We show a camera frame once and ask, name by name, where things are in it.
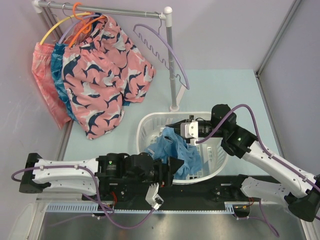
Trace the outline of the light blue shorts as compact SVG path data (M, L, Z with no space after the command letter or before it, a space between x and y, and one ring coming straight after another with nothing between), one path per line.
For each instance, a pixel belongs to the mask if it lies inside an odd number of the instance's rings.
M187 144L186 141L174 132L173 128L165 127L154 143L147 146L144 151L154 160L161 159L167 162L168 157L183 160L183 165L174 174L175 180L186 180L202 170L203 163L197 148Z

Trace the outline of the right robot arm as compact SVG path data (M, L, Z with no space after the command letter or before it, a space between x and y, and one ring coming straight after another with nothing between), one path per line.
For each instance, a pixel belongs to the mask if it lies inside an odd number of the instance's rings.
M301 220L313 222L320 210L320 177L295 166L266 147L257 129L251 133L239 126L235 114L239 108L248 109L254 116L246 104L234 108L217 104L211 110L210 120L189 117L168 124L168 127L192 145L202 144L210 138L220 138L220 145L228 155L259 167L277 180L277 183L272 183L243 175L242 181L230 188L235 200L253 197L270 201L287 208Z

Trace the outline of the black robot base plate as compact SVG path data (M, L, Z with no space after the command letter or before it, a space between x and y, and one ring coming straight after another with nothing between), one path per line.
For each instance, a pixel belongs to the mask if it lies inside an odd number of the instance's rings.
M235 204L249 201L241 193L239 186L241 175L222 175L188 185L173 185L162 187L158 194L164 200L160 211L213 211L222 210L225 202ZM128 184L124 187L124 194L116 191L116 210L149 211L151 206L145 197L148 186L144 184Z

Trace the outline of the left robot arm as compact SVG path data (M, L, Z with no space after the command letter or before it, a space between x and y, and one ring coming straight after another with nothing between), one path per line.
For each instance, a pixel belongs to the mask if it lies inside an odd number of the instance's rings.
M108 153L67 162L46 160L38 153L29 153L19 180L19 192L80 193L105 200L111 192L124 191L128 185L170 187L183 164L182 159L169 156L162 161L145 152L134 155Z

